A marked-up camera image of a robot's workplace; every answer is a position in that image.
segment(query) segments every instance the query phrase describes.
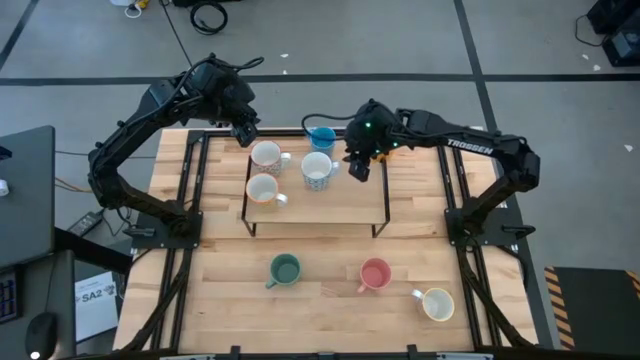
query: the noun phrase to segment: pink mug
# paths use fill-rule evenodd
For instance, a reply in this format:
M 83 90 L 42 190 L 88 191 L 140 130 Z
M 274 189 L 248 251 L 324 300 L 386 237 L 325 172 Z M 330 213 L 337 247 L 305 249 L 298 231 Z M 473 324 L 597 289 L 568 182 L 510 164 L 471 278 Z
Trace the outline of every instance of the pink mug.
M 362 280 L 362 285 L 358 288 L 359 293 L 367 288 L 373 290 L 382 289 L 391 282 L 391 267 L 382 259 L 369 259 L 360 268 L 360 279 Z

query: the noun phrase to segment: mug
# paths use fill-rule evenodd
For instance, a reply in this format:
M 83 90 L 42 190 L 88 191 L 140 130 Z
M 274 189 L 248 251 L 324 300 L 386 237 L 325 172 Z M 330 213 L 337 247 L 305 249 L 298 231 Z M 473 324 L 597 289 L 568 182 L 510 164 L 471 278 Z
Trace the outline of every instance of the mug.
M 251 162 L 258 172 L 279 176 L 291 161 L 291 154 L 280 151 L 273 141 L 260 141 L 251 149 Z
M 278 181 L 269 174 L 257 174 L 247 181 L 247 196 L 260 205 L 276 202 L 279 206 L 287 205 L 286 195 L 278 193 Z
M 271 260 L 271 278 L 265 284 L 267 289 L 276 285 L 293 285 L 300 279 L 300 261 L 291 254 L 280 254 Z
M 332 157 L 333 148 L 336 145 L 336 132 L 332 128 L 318 127 L 309 129 L 309 133 L 311 151 L 318 151 Z
M 329 179 L 340 169 L 340 163 L 321 152 L 312 152 L 302 159 L 304 182 L 313 191 L 321 191 L 329 186 Z
M 411 295 L 418 299 L 420 312 L 435 321 L 447 321 L 453 316 L 455 305 L 453 298 L 446 290 L 431 288 L 424 294 L 420 290 L 413 290 Z
M 382 259 L 369 259 L 360 267 L 360 280 L 362 285 L 358 288 L 359 293 L 367 288 L 380 290 L 391 282 L 391 267 Z

